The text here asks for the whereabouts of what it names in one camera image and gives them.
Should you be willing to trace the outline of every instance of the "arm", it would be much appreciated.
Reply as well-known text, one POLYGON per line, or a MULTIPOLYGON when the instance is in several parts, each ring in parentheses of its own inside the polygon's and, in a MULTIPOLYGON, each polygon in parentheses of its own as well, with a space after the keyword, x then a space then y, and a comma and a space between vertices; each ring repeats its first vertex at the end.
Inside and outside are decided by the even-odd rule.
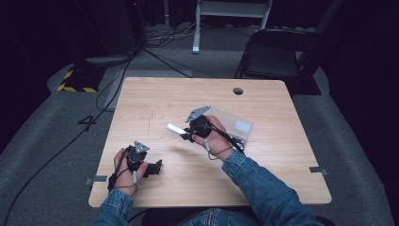
MULTIPOLYGON (((226 132, 217 118, 208 116, 208 120, 226 132)), ((202 137, 193 139, 204 146, 202 137)), ((317 225, 314 213, 299 201, 296 192, 269 170, 233 151, 230 143, 215 131, 206 139, 210 153, 224 162, 222 169, 240 187, 254 213, 266 225, 317 225)))
MULTIPOLYGON (((115 188, 109 192, 100 206, 100 214, 91 225, 129 225, 126 219, 133 206, 132 196, 136 193, 136 186, 133 186, 132 172, 127 170, 127 154, 123 156, 123 153, 124 149, 121 149, 114 158, 114 166, 116 167, 123 157, 115 188)), ((137 183, 143 177, 147 167, 148 164, 143 163, 137 170, 137 183)))

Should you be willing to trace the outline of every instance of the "person's left hand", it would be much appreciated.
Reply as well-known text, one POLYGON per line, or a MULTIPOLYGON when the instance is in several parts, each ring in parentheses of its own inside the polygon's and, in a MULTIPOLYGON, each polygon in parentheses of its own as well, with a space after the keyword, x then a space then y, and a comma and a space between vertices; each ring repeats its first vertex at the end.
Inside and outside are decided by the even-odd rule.
MULTIPOLYGON (((123 156, 124 149, 120 149, 117 155, 114 158, 114 167, 116 167, 120 161, 120 158, 123 156)), ((133 186, 133 173, 128 169, 127 166, 127 156, 126 154, 122 162, 120 164, 120 170, 118 171, 118 179, 115 182, 114 188, 120 190, 130 196, 133 196, 136 193, 137 187, 133 186)), ((144 173, 148 167, 148 163, 143 162, 141 166, 137 170, 137 184, 140 182, 141 178, 143 178, 144 173)))

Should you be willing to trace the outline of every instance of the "hand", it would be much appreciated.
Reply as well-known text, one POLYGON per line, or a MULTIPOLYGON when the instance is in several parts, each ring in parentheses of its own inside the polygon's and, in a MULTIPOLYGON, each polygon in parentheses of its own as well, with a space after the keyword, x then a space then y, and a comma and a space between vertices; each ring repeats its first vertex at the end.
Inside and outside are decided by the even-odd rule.
MULTIPOLYGON (((226 133, 226 128, 222 125, 222 123, 215 116, 207 116, 209 122, 217 127, 219 130, 226 133)), ((196 143, 200 146, 205 147, 204 138, 199 137, 197 135, 193 135, 192 138, 196 143)), ((211 149, 210 153, 222 160, 223 162, 227 157, 232 153, 232 147, 227 139, 222 137, 216 131, 212 131, 211 134, 206 138, 209 143, 209 147, 211 149)))
MULTIPOLYGON (((116 167, 122 158, 124 153, 124 149, 120 149, 120 151, 117 153, 117 155, 114 158, 114 166, 116 167)), ((126 153, 125 156, 122 159, 122 162, 120 164, 120 170, 118 171, 118 179, 117 182, 115 183, 114 187, 116 187, 117 190, 123 191, 124 193, 133 196, 137 192, 137 187, 133 186, 133 173, 128 169, 127 165, 127 156, 128 154, 126 153)), ((141 166, 137 170, 137 184, 143 178, 144 172, 146 172, 146 169, 148 167, 148 163, 144 162, 141 164, 141 166)))

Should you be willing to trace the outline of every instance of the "gray carpet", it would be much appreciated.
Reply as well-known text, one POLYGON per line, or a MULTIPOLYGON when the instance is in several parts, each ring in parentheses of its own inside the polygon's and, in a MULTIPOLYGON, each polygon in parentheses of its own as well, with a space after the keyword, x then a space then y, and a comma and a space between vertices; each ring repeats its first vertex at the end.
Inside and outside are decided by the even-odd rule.
MULTIPOLYGON (((171 65, 194 77, 232 78, 244 44, 254 29, 209 29, 202 32, 198 55, 191 54, 192 37, 176 40, 163 48, 149 49, 175 60, 171 65)), ((50 78, 52 95, 22 126, 0 155, 0 220, 24 183, 48 159, 60 151, 85 125, 78 122, 96 116, 109 95, 56 91, 71 65, 50 78)), ((108 68, 100 90, 115 79, 120 66, 108 68)), ((128 67, 128 74, 142 71, 172 71, 155 57, 141 51, 128 67)), ((317 215, 336 225, 393 225, 384 187, 356 137, 328 95, 322 70, 315 79, 322 96, 295 96, 294 104, 325 175, 332 202, 311 205, 317 215)), ((86 178, 97 170, 113 113, 104 112, 68 149, 36 176, 16 202, 8 225, 88 225, 99 209, 88 205, 86 178)), ((140 225, 140 218, 133 225, 140 225)))

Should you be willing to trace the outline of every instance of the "cable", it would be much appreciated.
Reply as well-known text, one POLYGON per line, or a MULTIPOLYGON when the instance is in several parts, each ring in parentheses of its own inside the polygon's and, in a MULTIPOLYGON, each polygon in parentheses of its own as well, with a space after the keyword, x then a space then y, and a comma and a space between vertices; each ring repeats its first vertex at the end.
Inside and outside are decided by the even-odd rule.
POLYGON ((129 168, 126 168, 126 169, 122 170, 120 173, 118 173, 117 178, 120 177, 120 175, 123 174, 127 170, 129 170, 129 168))
MULTIPOLYGON (((130 64, 130 62, 132 61, 132 58, 129 60, 129 63, 126 65, 126 67, 124 68, 123 71, 123 75, 126 73, 126 69, 127 66, 130 64)), ((115 97, 117 96, 117 92, 114 94, 114 96, 112 97, 111 101, 106 105, 105 109, 107 109, 109 107, 109 105, 112 103, 112 101, 115 99, 115 97)), ((14 200, 11 203, 11 206, 9 207, 6 217, 4 219, 4 223, 3 225, 6 226, 7 222, 8 222, 8 218, 9 215, 11 214, 12 208, 15 205, 15 202, 18 200, 18 198, 21 196, 21 194, 23 193, 24 189, 30 184, 30 182, 47 166, 49 165, 56 157, 58 157, 61 153, 63 153, 68 147, 70 147, 78 138, 80 138, 80 136, 82 136, 86 130, 98 119, 100 118, 100 116, 103 115, 103 113, 105 112, 105 110, 102 110, 95 118, 93 121, 91 121, 76 137, 74 137, 66 146, 64 146, 60 151, 58 151, 55 155, 53 155, 47 162, 45 162, 30 178, 29 180, 27 180, 27 182, 23 185, 23 187, 20 189, 20 191, 17 193, 17 195, 15 196, 14 200)))
POLYGON ((124 156, 127 154, 127 152, 126 152, 126 150, 125 151, 123 151, 123 155, 122 155, 122 157, 120 158, 120 161, 118 162, 118 164, 117 164, 117 166, 115 167, 115 175, 117 176, 117 178, 120 176, 120 174, 118 174, 118 171, 120 171, 120 165, 122 164, 122 161, 123 161, 123 158, 124 158, 124 156))
POLYGON ((163 58, 163 59, 165 59, 165 60, 171 61, 171 62, 173 62, 173 63, 175 63, 175 64, 178 64, 178 65, 180 65, 180 66, 183 66, 183 67, 185 67, 185 68, 187 68, 187 69, 191 69, 191 70, 193 70, 193 71, 196 71, 196 72, 198 72, 198 73, 203 73, 203 74, 209 75, 209 76, 211 76, 211 77, 213 77, 213 78, 218 78, 218 77, 216 77, 216 76, 214 76, 214 75, 212 75, 212 74, 205 73, 205 72, 199 71, 199 70, 197 70, 197 69, 188 67, 188 66, 186 66, 186 65, 183 65, 183 64, 181 64, 181 63, 179 63, 179 62, 177 62, 177 61, 174 61, 174 60, 172 60, 172 59, 166 58, 166 57, 164 57, 164 56, 160 56, 160 55, 157 55, 157 56, 158 56, 158 57, 161 57, 161 58, 163 58))
POLYGON ((106 112, 115 112, 115 111, 113 111, 113 110, 107 110, 106 108, 101 108, 101 107, 99 107, 98 106, 98 101, 99 101, 99 99, 100 99, 100 96, 103 94, 103 92, 106 90, 106 89, 108 89, 115 81, 117 81, 117 79, 120 77, 120 70, 123 68, 123 66, 124 66, 124 64, 120 67, 120 69, 118 70, 118 75, 114 78, 114 80, 112 80, 101 92, 100 92, 100 94, 97 96, 97 98, 96 98, 96 107, 98 108, 98 109, 100 109, 100 110, 104 110, 104 111, 106 111, 106 112))
POLYGON ((237 143, 234 142, 234 140, 225 132, 221 131, 220 129, 218 129, 215 125, 211 124, 211 127, 208 127, 214 131, 216 131, 218 134, 220 134, 222 137, 224 137, 225 139, 227 139, 229 141, 229 143, 234 146, 234 148, 240 152, 240 153, 244 153, 244 151, 240 148, 240 146, 237 145, 237 143))
POLYGON ((179 30, 183 30, 183 32, 180 34, 177 32, 178 29, 176 29, 172 34, 168 34, 168 32, 170 31, 170 29, 168 29, 167 32, 165 32, 162 36, 159 36, 159 33, 158 33, 158 36, 156 36, 156 37, 152 37, 152 38, 147 37, 146 47, 148 47, 148 48, 165 47, 165 46, 169 45, 171 42, 173 42, 174 40, 182 40, 188 36, 192 36, 192 35, 194 35, 194 33, 190 33, 190 32, 195 30, 195 27, 194 27, 195 24, 196 23, 193 23, 190 26, 188 26, 187 28, 180 28, 179 30), (149 44, 148 40, 159 40, 159 43, 158 44, 149 44))
POLYGON ((101 61, 96 62, 92 58, 89 58, 89 59, 86 59, 86 62, 91 65, 94 65, 96 67, 109 68, 109 67, 117 66, 117 65, 124 64, 124 63, 128 62, 130 60, 130 58, 133 57, 133 55, 134 54, 128 55, 128 56, 126 56, 126 58, 123 58, 123 59, 107 60, 104 62, 101 62, 101 61))
MULTIPOLYGON (((226 149, 223 149, 222 151, 219 151, 219 152, 217 152, 217 153, 212 153, 212 155, 218 155, 218 154, 220 154, 220 153, 224 153, 224 152, 226 152, 228 149, 232 149, 232 146, 230 146, 230 147, 228 147, 228 148, 226 148, 226 149)), ((210 160, 217 160, 217 159, 219 159, 219 158, 211 158, 211 154, 208 152, 208 158, 210 159, 210 160)))
POLYGON ((155 58, 159 59, 161 62, 165 63, 166 65, 168 65, 171 69, 173 69, 174 71, 188 77, 188 78, 193 78, 192 76, 182 73, 181 71, 179 71, 178 69, 174 68, 173 66, 171 66, 170 64, 166 63, 163 59, 161 59, 160 57, 158 57, 157 55, 153 54, 152 52, 150 52, 149 50, 147 50, 146 48, 143 47, 143 50, 145 50, 147 53, 149 53, 150 55, 154 56, 155 58))

